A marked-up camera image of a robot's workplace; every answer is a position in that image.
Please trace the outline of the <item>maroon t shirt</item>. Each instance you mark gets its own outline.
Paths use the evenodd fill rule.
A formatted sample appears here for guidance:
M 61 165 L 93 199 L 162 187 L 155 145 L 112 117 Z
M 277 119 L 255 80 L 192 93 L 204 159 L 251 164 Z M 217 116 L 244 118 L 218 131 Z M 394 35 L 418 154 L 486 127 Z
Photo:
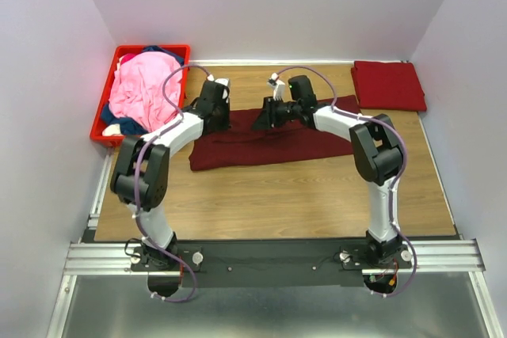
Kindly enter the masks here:
M 271 165 L 347 156 L 352 145 L 336 135 L 303 126 L 298 120 L 283 127 L 255 131 L 258 108 L 232 111 L 231 127 L 194 142 L 189 155 L 193 172 L 232 166 Z

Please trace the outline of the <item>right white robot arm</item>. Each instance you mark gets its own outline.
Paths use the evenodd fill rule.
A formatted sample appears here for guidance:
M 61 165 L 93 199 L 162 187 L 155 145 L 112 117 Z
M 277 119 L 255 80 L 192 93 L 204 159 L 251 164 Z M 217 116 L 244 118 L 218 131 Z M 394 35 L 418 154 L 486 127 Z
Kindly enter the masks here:
M 329 133 L 351 143 L 353 160 L 368 185 L 370 222 L 366 233 L 364 259 L 382 268 L 402 250 L 398 224 L 398 183 L 406 167 L 406 148 L 386 115 L 364 116 L 347 112 L 335 103 L 319 102 L 305 75 L 280 80 L 271 75 L 273 95 L 263 100 L 254 130 L 282 127 L 298 120 L 310 129 Z

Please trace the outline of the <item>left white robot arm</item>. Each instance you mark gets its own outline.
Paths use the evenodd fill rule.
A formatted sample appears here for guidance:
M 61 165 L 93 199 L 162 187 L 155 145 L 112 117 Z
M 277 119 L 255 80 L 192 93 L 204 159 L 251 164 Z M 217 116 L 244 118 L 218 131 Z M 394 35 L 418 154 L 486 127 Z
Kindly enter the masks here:
M 230 126 L 231 81 L 208 76 L 200 95 L 180 115 L 141 137 L 128 136 L 120 151 L 110 188 L 127 205 L 141 237 L 133 264 L 165 271 L 181 264 L 177 238 L 165 216 L 162 201 L 169 184 L 170 159 L 187 144 Z

